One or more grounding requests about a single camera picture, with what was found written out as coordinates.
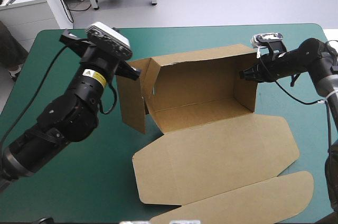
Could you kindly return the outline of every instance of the cardboard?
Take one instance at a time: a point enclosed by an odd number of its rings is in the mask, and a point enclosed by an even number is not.
[[[252,113],[257,83],[238,72],[255,60],[253,49],[236,44],[133,61],[141,78],[117,77],[122,119],[145,133],[148,109],[167,133]]]
[[[149,112],[164,133],[133,157],[141,201],[182,206],[152,224],[275,223],[309,203],[309,173],[276,178],[299,150],[283,118],[253,114],[257,83],[239,71],[256,60],[236,44],[133,61],[140,79],[117,78],[124,123],[145,133]]]
[[[249,114],[166,133],[133,165],[143,203],[185,205],[273,178],[298,157],[284,118]]]
[[[309,204],[313,177],[306,171],[255,183],[215,197],[190,203],[153,217],[152,224],[171,220],[201,220],[207,224],[272,224],[291,218]]]

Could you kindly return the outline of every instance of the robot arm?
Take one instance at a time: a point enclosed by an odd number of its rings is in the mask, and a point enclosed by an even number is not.
[[[132,56],[128,40],[102,23],[86,29],[88,41],[68,30],[60,41],[81,57],[65,93],[52,101],[36,124],[5,150],[0,166],[0,193],[20,177],[32,176],[71,142],[87,138],[98,126],[101,96],[115,74],[136,80],[140,71],[125,60]]]
[[[269,53],[259,56],[258,63],[240,72],[246,80],[275,82],[292,77],[292,86],[300,73],[308,72],[317,93],[325,98],[338,129],[338,53],[328,42],[305,40],[298,49],[286,51],[279,33],[255,35],[254,46],[268,48]],[[338,141],[329,147],[325,163],[325,176],[331,207],[338,212]]]

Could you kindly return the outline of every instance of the person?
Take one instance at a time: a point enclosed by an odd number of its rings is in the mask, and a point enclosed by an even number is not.
[[[28,52],[0,21],[0,64],[9,71],[14,81],[17,80],[27,56]]]

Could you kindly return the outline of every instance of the shoe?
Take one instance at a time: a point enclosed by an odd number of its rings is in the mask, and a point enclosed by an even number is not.
[[[10,73],[10,78],[16,82],[17,78],[19,77],[19,74],[21,72],[22,64],[18,66],[18,69],[16,71],[9,71]]]

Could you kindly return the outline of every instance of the table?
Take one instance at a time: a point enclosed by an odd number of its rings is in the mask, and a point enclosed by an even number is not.
[[[85,37],[83,30],[74,34]],[[210,27],[171,27],[122,29],[129,38],[134,56],[141,59],[155,55],[184,52],[243,43],[257,33],[280,32],[289,50],[309,37],[326,40],[316,24],[245,25]],[[29,58],[0,116],[0,135],[9,127],[42,78],[53,56],[62,47],[61,30],[46,30],[37,35]],[[67,50],[56,62],[40,94],[8,142],[35,123],[35,118],[49,101],[62,94],[78,67],[79,58]],[[290,80],[280,83],[293,95],[305,100],[318,99],[307,74],[302,74],[294,88]],[[112,102],[105,91],[103,102]],[[315,179],[313,199],[304,212],[285,222],[313,222],[331,212],[324,176],[327,157],[326,113],[324,105],[304,106],[286,96],[275,84],[259,84],[256,113],[283,116],[294,134],[300,158],[285,174],[308,170]],[[147,117],[147,135],[127,125],[120,118],[119,106],[108,116],[99,115],[99,127],[85,141],[73,143],[40,172],[20,179],[0,195],[0,221],[28,222],[52,216],[56,222],[117,222],[149,219],[174,208],[149,206],[140,202],[132,166],[133,154],[160,137],[161,132]]]
[[[6,6],[8,1],[0,5],[0,21],[28,51],[40,31],[73,28],[60,0],[16,0]]]

